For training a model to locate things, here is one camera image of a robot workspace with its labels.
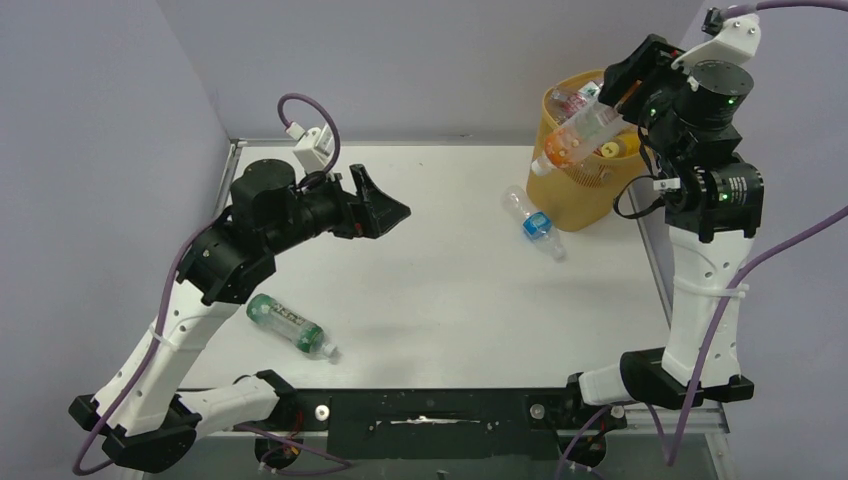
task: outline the bottle label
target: bottle label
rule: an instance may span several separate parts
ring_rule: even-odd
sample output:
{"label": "bottle label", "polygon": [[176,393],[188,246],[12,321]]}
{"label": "bottle label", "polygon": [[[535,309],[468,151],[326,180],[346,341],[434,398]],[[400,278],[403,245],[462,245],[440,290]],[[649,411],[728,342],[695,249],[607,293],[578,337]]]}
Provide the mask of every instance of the bottle label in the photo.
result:
{"label": "bottle label", "polygon": [[[277,302],[274,302],[269,305],[269,310],[277,314],[279,318],[286,319],[298,327],[303,325],[303,323],[307,321],[305,318],[292,312],[291,310]],[[262,313],[268,313],[268,311],[263,309]]]}
{"label": "bottle label", "polygon": [[573,117],[580,111],[581,108],[585,107],[589,103],[589,100],[596,97],[600,90],[601,87],[599,87],[597,83],[589,82],[586,85],[583,85],[583,88],[569,96],[563,103],[565,118],[568,119]]}
{"label": "bottle label", "polygon": [[300,336],[294,340],[294,346],[304,353],[312,353],[312,346],[319,340],[319,335],[323,338],[324,330],[318,325],[301,330]]}
{"label": "bottle label", "polygon": [[536,212],[524,221],[524,233],[535,240],[551,230],[553,222],[542,212]]}

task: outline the green plastic bottle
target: green plastic bottle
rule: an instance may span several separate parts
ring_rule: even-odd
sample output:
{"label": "green plastic bottle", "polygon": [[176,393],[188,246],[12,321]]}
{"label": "green plastic bottle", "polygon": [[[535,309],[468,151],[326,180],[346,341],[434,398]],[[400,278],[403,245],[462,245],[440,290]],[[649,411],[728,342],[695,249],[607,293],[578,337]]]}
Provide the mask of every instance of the green plastic bottle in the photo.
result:
{"label": "green plastic bottle", "polygon": [[260,327],[289,339],[301,352],[320,353],[327,358],[336,354],[337,347],[327,341],[323,328],[264,293],[256,295],[247,304],[247,317]]}

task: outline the cable tie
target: cable tie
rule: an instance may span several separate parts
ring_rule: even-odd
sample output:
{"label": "cable tie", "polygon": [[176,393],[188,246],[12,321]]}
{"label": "cable tie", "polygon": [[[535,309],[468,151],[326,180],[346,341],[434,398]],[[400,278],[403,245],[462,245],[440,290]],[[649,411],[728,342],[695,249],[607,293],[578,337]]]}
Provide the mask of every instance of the cable tie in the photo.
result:
{"label": "cable tie", "polygon": [[745,292],[748,291],[748,284],[740,284],[736,288],[710,288],[694,285],[687,280],[679,277],[674,277],[674,286],[684,292],[693,295],[701,295],[703,297],[730,297],[730,298],[745,298]]}
{"label": "cable tie", "polygon": [[156,333],[156,327],[152,323],[150,324],[149,327],[147,327],[147,331],[150,332],[150,335],[153,338],[155,338],[159,342],[159,344],[170,348],[174,352],[201,352],[201,351],[203,351],[202,347],[194,347],[194,348],[192,348],[192,347],[181,347],[179,345],[174,344],[174,342],[172,342],[172,341],[168,340],[167,338],[163,337],[162,335],[159,335],[158,333]]}

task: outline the screw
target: screw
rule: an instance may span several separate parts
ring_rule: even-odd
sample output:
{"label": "screw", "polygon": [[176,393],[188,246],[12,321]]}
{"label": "screw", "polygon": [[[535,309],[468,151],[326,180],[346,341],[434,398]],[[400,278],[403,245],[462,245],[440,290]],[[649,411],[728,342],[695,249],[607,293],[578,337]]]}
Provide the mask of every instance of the screw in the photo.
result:
{"label": "screw", "polygon": [[318,405],[315,407],[315,419],[319,422],[324,422],[330,418],[330,409],[326,405]]}
{"label": "screw", "polygon": [[538,403],[534,404],[530,407],[530,416],[535,418],[536,420],[541,420],[545,418],[545,407],[544,405],[540,405]]}

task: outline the robotic arm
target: robotic arm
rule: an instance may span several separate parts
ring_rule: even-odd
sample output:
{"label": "robotic arm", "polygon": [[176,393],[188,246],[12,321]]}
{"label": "robotic arm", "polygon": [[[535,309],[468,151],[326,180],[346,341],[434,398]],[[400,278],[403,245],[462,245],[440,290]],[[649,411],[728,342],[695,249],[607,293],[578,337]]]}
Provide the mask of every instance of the robotic arm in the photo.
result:
{"label": "robotic arm", "polygon": [[599,101],[618,106],[624,119],[648,131],[654,151],[651,177],[665,206],[674,252],[674,309],[665,348],[624,353],[617,364],[575,374],[572,401],[607,405],[634,401],[680,409],[707,326],[720,297],[731,297],[710,346],[695,405],[704,399],[747,400],[754,385],[741,375],[736,323],[744,288],[725,290],[751,250],[760,225],[763,182],[734,149],[742,137],[733,114],[753,88],[738,64],[759,43],[756,15],[721,21],[707,15],[703,30],[715,38],[684,53],[650,35],[624,62],[604,74]]}
{"label": "robotic arm", "polygon": [[[126,363],[94,395],[77,397],[69,413],[91,431],[139,368],[132,392],[99,434],[117,465],[151,473],[176,463],[193,442],[233,425],[268,418],[294,389],[272,371],[202,392],[177,392],[209,339],[275,272],[274,256],[323,232],[379,238],[408,217],[405,205],[381,192],[362,165],[350,167],[357,195],[341,175],[311,174],[305,191],[280,160],[251,164],[233,182],[233,203],[199,234],[179,264],[161,334],[154,321]],[[151,342],[159,348],[145,360]]]}

